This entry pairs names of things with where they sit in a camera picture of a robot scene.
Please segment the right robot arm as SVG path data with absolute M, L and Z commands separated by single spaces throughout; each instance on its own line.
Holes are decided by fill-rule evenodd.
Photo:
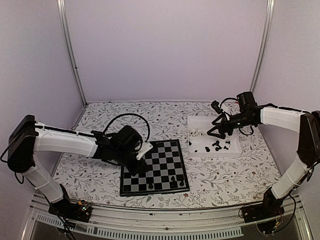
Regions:
M 239 112 L 228 113 L 222 102 L 213 101 L 211 107 L 218 114 L 211 123 L 207 134 L 225 139 L 234 130 L 244 127 L 279 128 L 288 132 L 293 144 L 293 160 L 287 163 L 280 179 L 266 190 L 258 213 L 262 218 L 269 218 L 294 189 L 304 181 L 309 181 L 315 167 L 320 163 L 320 112 L 318 110 L 298 110 L 292 107 L 277 106 L 272 103 L 259 105 L 252 92 L 245 91 L 234 97 Z

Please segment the black white chessboard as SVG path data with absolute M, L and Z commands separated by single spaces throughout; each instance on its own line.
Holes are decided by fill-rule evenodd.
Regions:
M 147 172 L 132 176 L 125 167 L 121 168 L 119 188 L 121 197 L 174 194 L 190 190 L 180 141 L 157 140 L 151 144 L 153 148 L 143 157 Z M 172 176 L 175 177 L 178 188 L 170 188 Z M 184 186 L 180 186 L 181 180 L 177 180 L 177 176 L 183 177 Z M 148 188 L 149 184 L 153 184 L 153 189 Z

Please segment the right aluminium frame post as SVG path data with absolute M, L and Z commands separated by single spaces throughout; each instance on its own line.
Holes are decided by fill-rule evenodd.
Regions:
M 266 4 L 266 10 L 265 10 L 265 18 L 264 18 L 264 24 L 262 28 L 262 35 L 261 35 L 261 41 L 260 41 L 260 47 L 257 55 L 257 60 L 255 64 L 255 68 L 253 71 L 253 76 L 250 84 L 249 90 L 254 94 L 260 74 L 262 71 L 262 66 L 265 58 L 265 53 L 267 51 L 267 46 L 268 46 L 268 40 L 272 28 L 272 21 L 273 21 L 273 15 L 274 15 L 274 8 L 275 8 L 275 0 L 267 0 Z

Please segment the aluminium frame post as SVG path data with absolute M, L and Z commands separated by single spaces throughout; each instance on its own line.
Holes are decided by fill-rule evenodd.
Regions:
M 67 17 L 67 11 L 66 11 L 66 3 L 64 0 L 57 0 L 56 2 L 57 2 L 57 9 L 58 9 L 59 20 L 60 20 L 60 25 L 62 29 L 62 34 L 63 34 L 67 56 L 68 56 L 70 67 L 71 67 L 71 72 L 75 82 L 75 87 L 76 87 L 79 99 L 81 101 L 81 104 L 84 107 L 86 107 L 88 105 L 88 102 L 87 102 L 85 91 L 80 79 L 78 65 L 77 65 L 77 61 L 76 61 L 73 46 L 72 46 L 72 39 L 70 35 L 70 29 L 68 25 L 68 17 Z
M 253 76 L 250 84 L 249 90 L 254 94 L 260 74 L 262 71 L 262 66 L 265 58 L 265 53 L 267 51 L 267 46 L 268 46 L 268 40 L 272 28 L 272 21 L 273 21 L 273 15 L 274 15 L 274 8 L 275 8 L 275 0 L 267 0 L 266 4 L 266 10 L 265 10 L 265 18 L 264 18 L 264 24 L 262 28 L 262 35 L 261 35 L 261 41 L 260 41 L 260 47 L 257 55 L 257 60 L 255 64 L 255 68 L 253 71 Z

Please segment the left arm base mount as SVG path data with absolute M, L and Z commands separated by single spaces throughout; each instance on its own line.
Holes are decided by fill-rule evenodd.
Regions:
M 59 185 L 63 193 L 62 200 L 50 203 L 48 212 L 61 218 L 88 223 L 92 214 L 92 204 L 85 200 L 71 202 L 66 189 L 61 183 Z

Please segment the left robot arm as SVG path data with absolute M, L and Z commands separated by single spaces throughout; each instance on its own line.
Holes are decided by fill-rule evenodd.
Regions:
M 54 180 L 38 160 L 38 153 L 61 153 L 101 160 L 125 167 L 131 175 L 146 170 L 144 155 L 152 144 L 130 125 L 118 132 L 81 132 L 45 125 L 26 115 L 11 133 L 0 156 L 15 174 L 20 174 L 40 191 L 63 216 L 82 211 L 83 203 L 72 203 L 64 187 Z

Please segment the left aluminium frame post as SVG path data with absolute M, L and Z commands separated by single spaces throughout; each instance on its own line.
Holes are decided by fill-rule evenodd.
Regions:
M 57 2 L 57 9 L 58 9 L 59 20 L 60 20 L 60 25 L 62 29 L 62 34 L 63 34 L 67 56 L 68 56 L 70 67 L 71 67 L 71 72 L 75 82 L 75 87 L 76 87 L 79 99 L 81 101 L 81 104 L 84 107 L 86 107 L 88 105 L 88 102 L 87 102 L 85 91 L 80 79 L 78 65 L 77 65 L 77 61 L 76 61 L 73 46 L 72 46 L 72 39 L 70 35 L 70 29 L 68 25 L 68 17 L 67 17 L 67 11 L 66 11 L 66 3 L 64 0 L 57 0 L 56 2 Z

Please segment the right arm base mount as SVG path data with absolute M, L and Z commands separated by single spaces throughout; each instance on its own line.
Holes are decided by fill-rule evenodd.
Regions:
M 245 223 L 262 221 L 257 224 L 257 229 L 264 235 L 270 235 L 276 232 L 283 219 L 284 213 L 285 210 L 282 199 L 267 199 L 259 204 L 243 205 L 238 215 L 244 219 Z

